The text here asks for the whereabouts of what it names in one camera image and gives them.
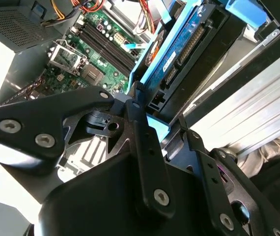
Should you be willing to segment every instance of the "white fabric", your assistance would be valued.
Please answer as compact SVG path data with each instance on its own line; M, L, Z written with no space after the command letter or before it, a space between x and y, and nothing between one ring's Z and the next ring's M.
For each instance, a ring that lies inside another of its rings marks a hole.
M280 137L238 160L238 166L248 176L259 173L264 162L280 158Z

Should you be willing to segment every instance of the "ram slot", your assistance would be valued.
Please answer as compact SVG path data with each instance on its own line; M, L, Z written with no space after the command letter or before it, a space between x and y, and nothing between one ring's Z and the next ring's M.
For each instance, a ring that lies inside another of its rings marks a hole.
M79 38L89 45L94 51L96 51L101 57L112 64L119 72L124 76L129 77L131 70L126 68L120 61L114 58L108 51L102 48L98 43L96 43L90 36L86 34L80 34Z
M83 34L89 35L103 49L108 51L117 60L121 61L128 69L132 70L135 67L135 62L126 55L126 52L118 48L113 42L109 41L104 35L90 24L86 24L83 28Z

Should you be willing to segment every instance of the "blue plastic tab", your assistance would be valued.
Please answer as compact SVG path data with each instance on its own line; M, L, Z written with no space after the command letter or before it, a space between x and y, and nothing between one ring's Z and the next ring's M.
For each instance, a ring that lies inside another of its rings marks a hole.
M173 0L171 2L171 4L169 5L169 9L172 8L172 6L175 4L175 2L176 2L175 0ZM186 2L187 2L186 6L184 7L183 11L181 12L180 16L178 17L176 23L174 24L173 28L171 29L169 35L167 36L165 42L162 44L162 46L161 46L159 52L157 53L156 57L154 58L153 62L150 64L150 66L146 70L145 74L143 75L143 77L141 79L141 83L145 84L147 79L151 77L151 74L154 73L156 67L159 65L159 63L165 56L167 50L170 48L171 44L173 43L173 41L175 40L175 38L181 31L182 27L185 25L187 19L189 18L190 14L192 13L194 7L202 4L203 0L187 0ZM158 27L155 30L153 37L151 38L150 42L147 45L147 48L144 50L141 57L139 58L138 63L136 64L134 69L131 71L130 76L129 76L128 89L127 89L126 94L129 92L129 90L132 86L132 83L134 81L133 77L134 77L135 71L137 70L137 68L141 64L141 62L143 60L145 60L145 55L147 54L148 50L150 49L150 46L154 43L162 26L163 26L162 23L158 24Z
M131 49L145 49L147 46L146 43L128 43L128 44L125 44L124 47L128 50L131 50Z
M228 0L219 0L219 2L222 3L224 6L226 6L228 3Z
M229 0L225 8L254 28L267 20L267 13L255 0Z
M146 117L148 119L149 126L156 130L159 141L161 142L170 131L169 125L149 114L146 114Z
M154 0L154 4L162 18L163 23L167 24L168 22L170 22L171 17L169 15L168 9L164 5L163 0Z

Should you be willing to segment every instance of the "motherboard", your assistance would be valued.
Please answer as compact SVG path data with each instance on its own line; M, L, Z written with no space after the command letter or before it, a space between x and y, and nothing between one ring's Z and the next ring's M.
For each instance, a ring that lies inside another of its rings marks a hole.
M127 49L130 43L135 43L134 37L102 10L81 14L48 53L44 83L35 91L46 96L97 85L111 94L125 93L130 71L142 53Z

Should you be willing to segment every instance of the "green circuit board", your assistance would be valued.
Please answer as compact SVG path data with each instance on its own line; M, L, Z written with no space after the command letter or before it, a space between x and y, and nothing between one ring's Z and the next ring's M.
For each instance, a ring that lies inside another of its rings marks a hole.
M104 74L102 81L98 84L99 86L106 88L110 93L127 91L128 78L126 76L121 74L115 67L105 61L78 37L72 35L70 40L78 51L87 56L90 64L98 68Z
M78 20L90 23L97 29L99 28L98 30L100 32L105 30L110 37L114 38L114 36L119 33L125 41L130 43L134 42L134 39L132 39L132 37L129 36L118 24L111 20L102 10L94 13L82 14ZM136 53L128 53L120 47L117 40L112 38L111 40L120 50L134 60L137 60L137 58L141 56L143 50L134 50ZM91 83L90 80L86 79L86 75L82 73L82 69L79 71L80 74L73 75L49 64L47 70L43 74L45 83L36 89L38 92L45 95L51 95L84 88L90 85L101 86L111 94L116 92L125 93L127 91L128 78L121 74L113 65L105 61L97 52L80 40L79 37L69 31L66 34L66 41L68 45L87 56L89 63L88 65L85 65L85 67L92 69L96 74L100 72L101 79L95 83Z
M125 39L125 42L129 43L135 43L134 38L132 38L129 34L127 34L118 24L116 24L108 15L106 15L103 11L97 11L93 13L87 13L84 15L83 21L89 22L91 25L96 27L101 27L99 31L105 30L105 33L108 33L111 37L114 37L116 33L119 33L122 38ZM117 41L113 40L113 43L118 47L121 48L121 43L118 43ZM126 52L126 54L133 58L138 59L143 50L132 50L129 53Z

